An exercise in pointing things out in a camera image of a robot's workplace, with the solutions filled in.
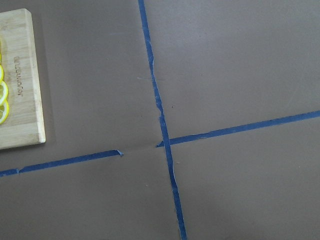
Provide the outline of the lemon slice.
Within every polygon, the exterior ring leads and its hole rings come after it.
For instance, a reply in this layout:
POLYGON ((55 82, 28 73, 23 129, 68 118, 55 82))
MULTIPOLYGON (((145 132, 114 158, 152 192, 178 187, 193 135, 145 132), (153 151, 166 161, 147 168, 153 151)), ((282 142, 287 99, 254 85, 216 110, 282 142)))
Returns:
POLYGON ((7 100, 3 102, 3 104, 0 106, 0 124, 3 124, 8 115, 9 115, 10 107, 7 100))
POLYGON ((1 81, 0 83, 0 105, 3 105, 4 102, 7 100, 9 94, 9 89, 5 81, 1 81))
POLYGON ((0 65, 0 83, 3 82, 3 79, 4 79, 4 69, 2 65, 0 65))

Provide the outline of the wooden cutting board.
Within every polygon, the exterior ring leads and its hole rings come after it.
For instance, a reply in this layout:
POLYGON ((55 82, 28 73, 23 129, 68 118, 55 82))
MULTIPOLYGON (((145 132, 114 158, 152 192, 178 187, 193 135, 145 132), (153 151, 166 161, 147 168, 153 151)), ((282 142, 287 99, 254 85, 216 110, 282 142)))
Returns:
POLYGON ((32 14, 25 8, 0 14, 0 64, 9 113, 0 125, 0 148, 46 141, 32 14))

